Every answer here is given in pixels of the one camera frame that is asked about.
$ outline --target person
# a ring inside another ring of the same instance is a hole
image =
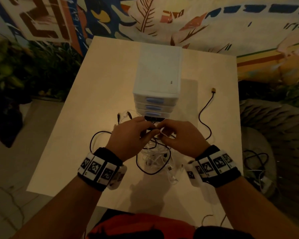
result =
[[[162,128],[166,136],[160,134]],[[172,132],[176,134],[175,139],[169,137]],[[192,158],[212,147],[190,122],[165,119],[155,127],[144,117],[136,117],[116,126],[103,150],[112,152],[122,163],[136,156],[154,136]],[[299,228],[240,173],[231,178],[223,176],[217,184],[216,193],[233,229],[215,226],[195,229],[186,222],[156,215],[123,213],[105,216],[105,213],[87,238],[299,239]],[[12,238],[81,238],[101,194],[100,190],[76,176]]]

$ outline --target floor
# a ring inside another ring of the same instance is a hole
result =
[[[13,146],[0,143],[0,239],[11,237],[52,199],[26,188],[62,107],[63,103],[34,100]],[[87,231],[105,211],[96,208]]]

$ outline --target mural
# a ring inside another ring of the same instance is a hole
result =
[[[239,80],[299,81],[299,0],[0,0],[0,39],[84,57],[94,35],[234,55]]]

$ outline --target white table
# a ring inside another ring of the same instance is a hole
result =
[[[28,191],[55,196],[76,175],[92,135],[112,131],[118,112],[135,109],[132,90],[140,46],[138,42],[93,38]],[[235,57],[183,49],[181,95],[171,118],[189,120],[208,136],[197,116],[213,87],[214,100],[201,115],[213,132],[209,142],[226,150],[242,170]],[[94,149],[105,146],[108,138],[107,134],[99,136]],[[219,225],[224,212],[209,185],[191,186],[185,171],[180,181],[171,185],[165,172],[154,176],[142,173],[135,158],[124,164],[128,172],[120,187],[106,189],[98,206],[157,214],[196,226],[205,215],[214,214],[212,224]]]

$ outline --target blue drawer handle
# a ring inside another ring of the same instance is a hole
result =
[[[153,111],[160,111],[162,109],[159,106],[145,106],[145,108]]]
[[[160,116],[161,113],[157,113],[157,112],[145,112],[145,116]]]
[[[146,100],[147,100],[147,102],[151,102],[151,103],[157,103],[157,104],[163,104],[164,103],[163,98],[147,97]]]

